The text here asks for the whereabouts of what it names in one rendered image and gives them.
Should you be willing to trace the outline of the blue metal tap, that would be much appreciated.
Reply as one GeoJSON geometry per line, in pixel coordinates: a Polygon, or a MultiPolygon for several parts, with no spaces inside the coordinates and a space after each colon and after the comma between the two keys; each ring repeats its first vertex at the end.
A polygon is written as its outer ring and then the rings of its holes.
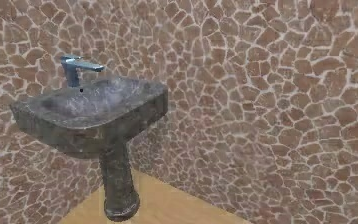
{"type": "Polygon", "coordinates": [[[69,87],[78,87],[80,85],[77,72],[78,69],[94,72],[101,72],[104,70],[103,65],[82,61],[82,57],[77,55],[62,56],[61,64],[69,87]]]}

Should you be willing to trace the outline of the dark grey pedestal sink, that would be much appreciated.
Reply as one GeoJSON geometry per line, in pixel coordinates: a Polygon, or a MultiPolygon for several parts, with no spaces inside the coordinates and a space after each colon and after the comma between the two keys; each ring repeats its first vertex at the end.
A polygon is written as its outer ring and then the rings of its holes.
{"type": "Polygon", "coordinates": [[[108,219],[137,213],[127,143],[165,116],[166,85],[114,77],[18,100],[10,109],[22,132],[70,157],[99,160],[108,219]]]}

